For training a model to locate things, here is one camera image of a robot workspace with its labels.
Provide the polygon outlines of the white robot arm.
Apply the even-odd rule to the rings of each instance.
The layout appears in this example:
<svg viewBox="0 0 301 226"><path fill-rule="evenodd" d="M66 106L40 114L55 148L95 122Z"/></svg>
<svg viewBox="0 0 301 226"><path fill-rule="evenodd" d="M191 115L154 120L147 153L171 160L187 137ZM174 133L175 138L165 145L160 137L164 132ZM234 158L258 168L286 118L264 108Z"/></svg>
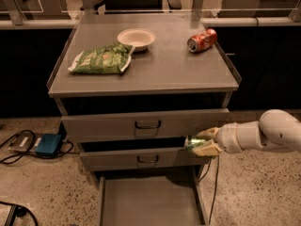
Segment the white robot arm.
<svg viewBox="0 0 301 226"><path fill-rule="evenodd" d="M227 123L196 135L201 144L190 149L197 156L216 156L221 152L242 153L301 152L301 122L283 110L265 111L257 121Z"/></svg>

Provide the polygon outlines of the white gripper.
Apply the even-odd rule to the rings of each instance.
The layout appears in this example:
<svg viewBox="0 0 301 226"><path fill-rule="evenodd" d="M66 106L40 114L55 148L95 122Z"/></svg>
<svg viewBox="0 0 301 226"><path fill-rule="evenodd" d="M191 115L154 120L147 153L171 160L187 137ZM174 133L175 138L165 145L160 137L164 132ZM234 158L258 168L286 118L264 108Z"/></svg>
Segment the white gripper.
<svg viewBox="0 0 301 226"><path fill-rule="evenodd" d="M222 152L220 146L226 153L239 153L237 126L238 124L235 122L225 124L220 128L213 127L199 132L197 137L208 141L193 148L192 152L197 156L216 156Z"/></svg>

